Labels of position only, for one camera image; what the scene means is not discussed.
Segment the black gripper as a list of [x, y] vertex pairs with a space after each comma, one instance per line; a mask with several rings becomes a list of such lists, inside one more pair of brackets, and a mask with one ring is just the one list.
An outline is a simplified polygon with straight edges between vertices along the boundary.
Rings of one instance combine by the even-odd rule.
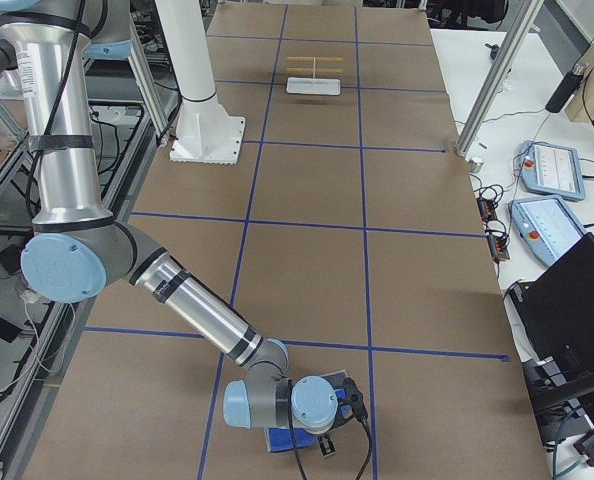
[[329, 432], [316, 434], [315, 437], [323, 457], [332, 457], [336, 454], [336, 448]]

